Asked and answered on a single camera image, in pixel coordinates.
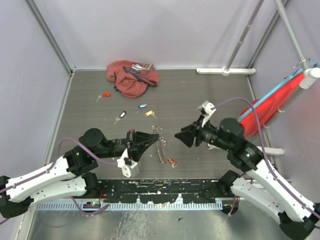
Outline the key with red white tag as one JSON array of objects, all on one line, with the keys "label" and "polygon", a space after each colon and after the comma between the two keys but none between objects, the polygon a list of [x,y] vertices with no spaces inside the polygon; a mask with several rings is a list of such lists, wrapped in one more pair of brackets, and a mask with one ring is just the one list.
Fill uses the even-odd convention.
[{"label": "key with red white tag", "polygon": [[177,162],[176,162],[174,159],[172,159],[172,158],[169,158],[169,159],[168,159],[168,162],[170,163],[170,165],[171,165],[173,168],[175,168],[175,167],[177,166]]}]

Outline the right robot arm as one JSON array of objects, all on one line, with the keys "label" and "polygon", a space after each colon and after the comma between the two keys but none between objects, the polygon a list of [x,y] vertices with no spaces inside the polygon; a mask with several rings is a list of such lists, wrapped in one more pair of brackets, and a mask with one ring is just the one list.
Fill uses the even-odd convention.
[{"label": "right robot arm", "polygon": [[292,240],[304,240],[315,229],[320,215],[319,203],[296,191],[264,159],[263,152],[245,139],[244,128],[236,119],[225,118],[215,127],[200,117],[174,136],[189,148],[205,142],[227,151],[230,163],[263,187],[259,189],[229,170],[218,181],[223,196],[235,195],[252,203],[273,218]]}]

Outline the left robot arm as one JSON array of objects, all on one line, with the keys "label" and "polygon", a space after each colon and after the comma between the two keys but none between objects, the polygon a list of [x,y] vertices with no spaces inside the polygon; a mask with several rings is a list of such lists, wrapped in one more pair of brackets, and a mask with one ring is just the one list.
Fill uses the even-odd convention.
[{"label": "left robot arm", "polygon": [[18,177],[1,176],[0,214],[10,219],[51,200],[95,198],[101,188],[92,170],[99,163],[116,166],[126,178],[134,177],[141,156],[159,139],[157,133],[130,130],[125,138],[108,140],[100,129],[90,128],[73,149],[48,165]]}]

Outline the key with yellow tag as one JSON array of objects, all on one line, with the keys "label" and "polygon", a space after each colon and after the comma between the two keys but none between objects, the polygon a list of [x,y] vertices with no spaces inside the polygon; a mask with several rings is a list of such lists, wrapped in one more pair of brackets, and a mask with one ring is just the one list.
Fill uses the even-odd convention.
[{"label": "key with yellow tag", "polygon": [[146,117],[154,117],[155,119],[157,118],[155,115],[155,112],[153,110],[149,110],[144,114]]}]

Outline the key with black tag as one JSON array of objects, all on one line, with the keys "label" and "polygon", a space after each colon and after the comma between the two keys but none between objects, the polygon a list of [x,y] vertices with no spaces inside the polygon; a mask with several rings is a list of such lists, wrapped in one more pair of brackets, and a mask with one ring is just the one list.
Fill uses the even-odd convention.
[{"label": "key with black tag", "polygon": [[126,114],[127,114],[126,111],[121,112],[121,114],[119,114],[119,115],[116,117],[115,122],[114,122],[114,125],[116,125],[117,122],[119,122]]}]

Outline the key with blue tag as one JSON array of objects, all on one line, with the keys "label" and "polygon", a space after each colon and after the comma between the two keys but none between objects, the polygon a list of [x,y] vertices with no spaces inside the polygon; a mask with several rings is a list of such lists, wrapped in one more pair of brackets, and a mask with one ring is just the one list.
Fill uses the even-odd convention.
[{"label": "key with blue tag", "polygon": [[144,109],[144,108],[146,108],[148,105],[147,104],[140,104],[139,106],[138,106],[138,108],[139,109]]}]

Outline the red crumpled shirt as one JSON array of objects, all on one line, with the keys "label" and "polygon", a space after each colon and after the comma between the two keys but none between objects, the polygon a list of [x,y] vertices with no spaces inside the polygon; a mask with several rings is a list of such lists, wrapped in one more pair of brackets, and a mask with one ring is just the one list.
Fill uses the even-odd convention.
[{"label": "red crumpled shirt", "polygon": [[106,67],[106,79],[127,98],[138,98],[149,87],[160,85],[160,75],[151,63],[119,60]]}]

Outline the white rack base bar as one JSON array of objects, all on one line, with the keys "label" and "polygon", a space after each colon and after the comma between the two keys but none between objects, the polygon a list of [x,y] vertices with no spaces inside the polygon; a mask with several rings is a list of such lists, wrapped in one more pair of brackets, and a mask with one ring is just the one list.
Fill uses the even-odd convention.
[{"label": "white rack base bar", "polygon": [[255,68],[197,68],[196,72],[203,75],[253,75],[256,73]]}]

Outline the red cloth on hanger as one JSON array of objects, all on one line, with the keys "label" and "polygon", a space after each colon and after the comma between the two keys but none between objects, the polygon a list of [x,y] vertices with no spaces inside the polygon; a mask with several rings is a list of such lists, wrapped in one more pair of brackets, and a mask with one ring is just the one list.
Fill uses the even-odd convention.
[{"label": "red cloth on hanger", "polygon": [[[299,87],[300,82],[305,78],[303,73],[300,73],[284,86],[282,86],[279,90],[273,93],[268,99],[266,99],[263,103],[261,103],[255,111],[257,112],[260,127],[263,128],[266,126],[271,119],[276,115],[278,109],[280,109],[291,97],[291,95],[296,91]],[[241,114],[243,114],[249,107],[245,108]],[[255,115],[253,111],[245,117],[244,120],[239,122],[244,127],[244,136],[249,137],[256,135],[258,133],[258,125],[256,122]]]}]

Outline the grey rack pole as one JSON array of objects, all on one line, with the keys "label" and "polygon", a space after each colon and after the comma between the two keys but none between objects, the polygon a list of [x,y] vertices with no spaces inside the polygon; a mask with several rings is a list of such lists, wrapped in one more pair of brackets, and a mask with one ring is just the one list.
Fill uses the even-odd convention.
[{"label": "grey rack pole", "polygon": [[241,34],[241,36],[240,36],[240,38],[239,38],[239,40],[238,40],[238,42],[237,42],[232,54],[231,54],[226,66],[224,68],[231,69],[231,65],[232,65],[233,61],[235,60],[235,58],[236,58],[236,56],[237,56],[242,44],[244,43],[244,40],[245,40],[245,38],[246,38],[246,36],[247,36],[251,26],[252,26],[257,14],[258,14],[261,6],[263,5],[263,3],[264,3],[264,0],[258,0],[257,1],[257,4],[256,4],[256,6],[255,6],[255,8],[254,8],[249,20],[248,20],[246,26],[244,27],[244,29],[242,31],[242,34]]}]

